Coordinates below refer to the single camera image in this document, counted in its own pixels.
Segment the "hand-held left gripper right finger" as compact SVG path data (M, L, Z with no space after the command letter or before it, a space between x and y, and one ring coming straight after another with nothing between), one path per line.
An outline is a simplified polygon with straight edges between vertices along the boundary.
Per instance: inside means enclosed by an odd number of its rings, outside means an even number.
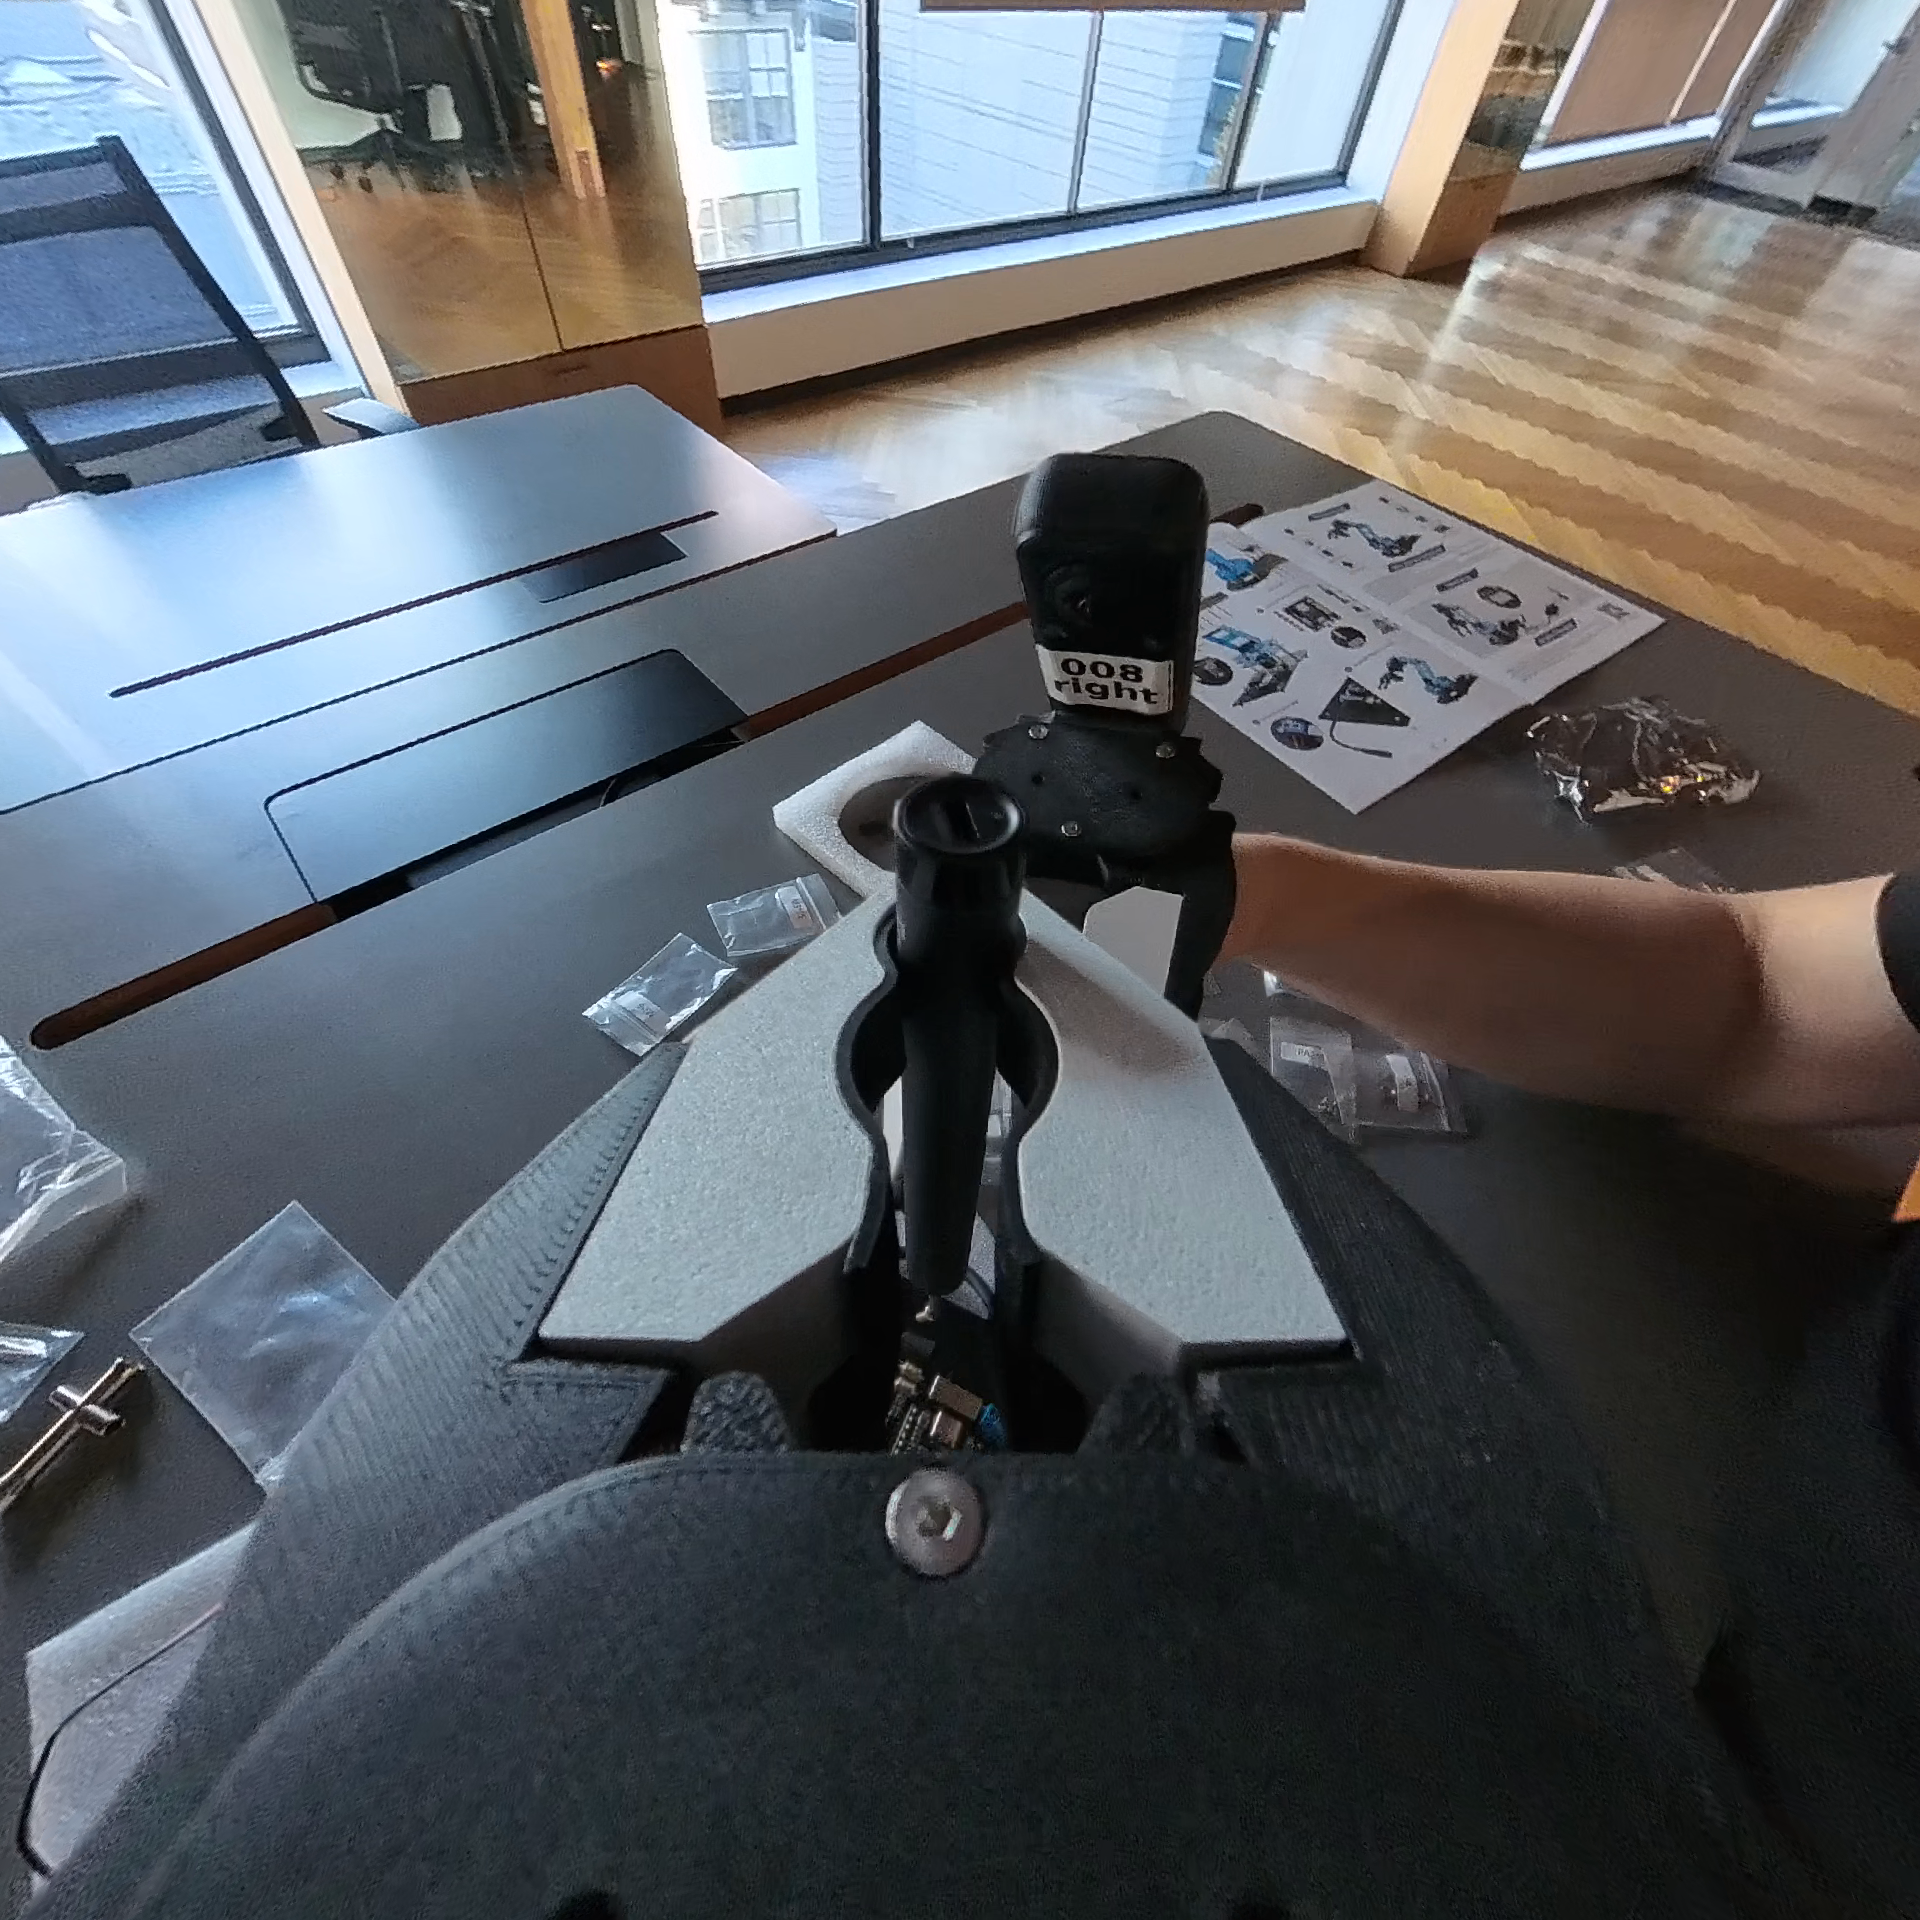
M1017 983L1056 1054L1014 1151L1040 1354L1062 1374L1185 1374L1341 1350L1198 1023L1046 903L1021 913Z

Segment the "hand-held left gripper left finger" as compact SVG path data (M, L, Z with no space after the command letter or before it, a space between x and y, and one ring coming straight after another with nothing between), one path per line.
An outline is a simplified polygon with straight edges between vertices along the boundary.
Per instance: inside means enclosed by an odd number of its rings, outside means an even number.
M685 1047L539 1327L560 1352L849 1352L876 1144L838 1042L876 994L858 904Z

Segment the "black screwdriver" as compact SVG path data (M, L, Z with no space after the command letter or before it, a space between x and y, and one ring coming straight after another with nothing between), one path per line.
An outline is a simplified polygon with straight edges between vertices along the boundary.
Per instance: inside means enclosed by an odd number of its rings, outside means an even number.
M939 775L900 797L897 1010L904 1042L904 1273L964 1280L1003 1010L1024 953L1024 815L994 782Z

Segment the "black circuit board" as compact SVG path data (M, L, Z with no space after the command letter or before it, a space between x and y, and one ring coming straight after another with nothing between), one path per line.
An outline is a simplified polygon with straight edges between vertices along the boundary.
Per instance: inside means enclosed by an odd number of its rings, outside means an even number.
M931 1330L907 1327L900 1335L882 1418L884 1448L892 1454L1003 1450L1008 1431L998 1406L945 1374L938 1357Z

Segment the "person's right forearm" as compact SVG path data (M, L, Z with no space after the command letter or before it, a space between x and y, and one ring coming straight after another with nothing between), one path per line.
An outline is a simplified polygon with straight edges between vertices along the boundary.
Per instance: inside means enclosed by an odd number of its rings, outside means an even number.
M1890 876L1708 894L1235 837L1222 953L1509 1088L1784 1162L1916 1174L1916 983Z

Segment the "grey desk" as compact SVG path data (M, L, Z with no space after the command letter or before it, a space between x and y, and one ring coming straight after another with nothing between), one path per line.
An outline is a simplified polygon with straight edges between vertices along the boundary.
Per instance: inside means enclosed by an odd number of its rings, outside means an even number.
M235 933L243 894L214 800L260 800L269 770L370 752L348 703L229 737L5 822L5 1037L124 1153L134 1200L62 1230L5 1276L5 1316L109 1337L302 1201L397 1296L482 1200L636 1061L578 1008L672 933L713 933L701 900L798 873L773 805L837 761L925 721L973 750L1040 705L1017 593L1020 478L585 615L468 664L560 657L560 682L681 653L745 712L745 744L628 797L563 812L358 913L280 945ZM1496 732L1349 815L1214 714L1196 714L1243 824L1387 856L1606 873L1688 847L1749 886L1916 861L1916 714L1674 608L1564 688L1570 708L1667 697L1761 768L1756 797L1594 829L1552 800L1525 740ZM227 831L220 842L214 824ZM1574 1394L1622 1502L1672 1640L1696 1661L1724 1606L1717 1522L1757 1408L1796 1352L1818 1282L1865 1245L1865 1200L1904 1174L1904 1138L1736 1142L1654 1120L1557 1108L1472 1084L1475 1138L1382 1142L1370 1158L1496 1284ZM70 1455L5 1517L5 1914L27 1896L14 1824L36 1759L27 1653L252 1520L260 1490L171 1386L134 1429Z

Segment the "white desk with wood edge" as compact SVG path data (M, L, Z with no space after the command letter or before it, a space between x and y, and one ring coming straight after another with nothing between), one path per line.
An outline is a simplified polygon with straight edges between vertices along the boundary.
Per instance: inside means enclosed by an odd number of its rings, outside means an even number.
M832 536L644 389L2 518L2 805Z

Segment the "small clear parts bag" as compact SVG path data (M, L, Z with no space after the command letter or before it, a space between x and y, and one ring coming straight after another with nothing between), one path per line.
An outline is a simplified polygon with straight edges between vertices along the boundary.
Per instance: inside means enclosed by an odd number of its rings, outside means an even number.
M828 878L804 873L706 904L720 953L732 964L793 953L844 918Z
M584 1008L604 1037L643 1058L692 1029L738 983L738 968L676 933L637 970Z

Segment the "cluster of labelled screw bags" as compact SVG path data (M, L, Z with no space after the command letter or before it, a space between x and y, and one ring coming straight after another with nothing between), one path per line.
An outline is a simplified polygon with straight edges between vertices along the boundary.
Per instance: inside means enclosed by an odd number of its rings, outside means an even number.
M1694 1114L1757 1010L1738 896L1672 879L1442 868L1235 837L1222 949L1349 1036L1358 1125L1413 1132L1462 1068L1538 1097Z

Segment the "white foam packing insert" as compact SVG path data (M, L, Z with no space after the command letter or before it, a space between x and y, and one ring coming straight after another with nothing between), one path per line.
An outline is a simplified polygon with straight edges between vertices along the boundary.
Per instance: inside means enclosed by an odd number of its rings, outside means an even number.
M915 786L972 775L976 756L913 721L814 776L773 808L779 834L860 900L897 882L893 812Z

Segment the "printed instruction manual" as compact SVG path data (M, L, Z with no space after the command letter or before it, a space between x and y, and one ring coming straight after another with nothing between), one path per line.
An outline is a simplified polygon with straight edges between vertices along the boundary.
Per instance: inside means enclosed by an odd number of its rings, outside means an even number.
M1397 487L1206 532L1192 697L1347 812L1665 615Z

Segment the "flat clear plastic bag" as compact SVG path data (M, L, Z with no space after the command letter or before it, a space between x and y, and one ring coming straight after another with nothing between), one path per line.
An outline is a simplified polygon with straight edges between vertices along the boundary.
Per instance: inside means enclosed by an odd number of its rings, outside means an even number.
M394 1296L293 1201L134 1322L130 1340L273 1488L392 1308Z

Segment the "crumpled silver foil bag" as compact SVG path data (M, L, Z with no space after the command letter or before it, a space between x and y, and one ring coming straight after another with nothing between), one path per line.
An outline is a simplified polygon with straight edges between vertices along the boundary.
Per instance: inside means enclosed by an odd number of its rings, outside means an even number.
M1547 711L1525 740L1549 790L1584 822L1739 805L1761 786L1757 764L1728 733L1652 697Z

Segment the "crumpled clear plastic bag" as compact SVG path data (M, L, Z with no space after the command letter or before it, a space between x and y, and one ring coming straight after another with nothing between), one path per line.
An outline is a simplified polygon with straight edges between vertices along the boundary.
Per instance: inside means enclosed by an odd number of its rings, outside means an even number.
M2 1276L49 1264L73 1232L141 1205L137 1172L70 1118L9 1039L2 1039Z

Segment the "metal cross wrench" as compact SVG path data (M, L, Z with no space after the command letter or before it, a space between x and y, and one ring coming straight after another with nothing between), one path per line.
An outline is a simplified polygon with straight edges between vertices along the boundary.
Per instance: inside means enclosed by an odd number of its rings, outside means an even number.
M144 1389L144 1359L117 1357L91 1382L53 1389L53 1418L2 1471L2 1513L26 1497L82 1442L105 1442L129 1426L129 1406Z

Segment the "white foam sheet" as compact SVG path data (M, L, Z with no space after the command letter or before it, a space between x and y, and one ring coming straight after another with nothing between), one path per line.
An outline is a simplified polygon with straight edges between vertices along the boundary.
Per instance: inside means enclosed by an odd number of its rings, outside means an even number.
M27 1653L30 1888L77 1852L153 1749L254 1530L240 1526Z

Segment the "wooden pillar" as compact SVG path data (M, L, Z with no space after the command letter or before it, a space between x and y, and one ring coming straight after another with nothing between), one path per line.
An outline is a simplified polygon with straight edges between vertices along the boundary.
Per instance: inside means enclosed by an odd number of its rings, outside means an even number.
M520 15L534 57L546 138L560 177L576 200L602 200L608 184L571 5L520 2Z

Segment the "black office chair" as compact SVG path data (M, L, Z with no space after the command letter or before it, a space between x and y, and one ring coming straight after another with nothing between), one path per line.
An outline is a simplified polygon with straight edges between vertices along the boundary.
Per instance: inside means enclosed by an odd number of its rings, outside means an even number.
M443 186L448 162L429 129L429 90L457 90L460 45L443 5L280 2L296 76L305 90L376 119L370 133L305 144L341 169L381 159Z

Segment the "grey mesh office chair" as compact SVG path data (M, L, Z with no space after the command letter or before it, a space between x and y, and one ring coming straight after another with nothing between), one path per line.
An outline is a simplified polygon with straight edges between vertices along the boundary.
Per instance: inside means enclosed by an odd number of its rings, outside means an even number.
M2 162L2 414L62 495L323 446L117 135Z

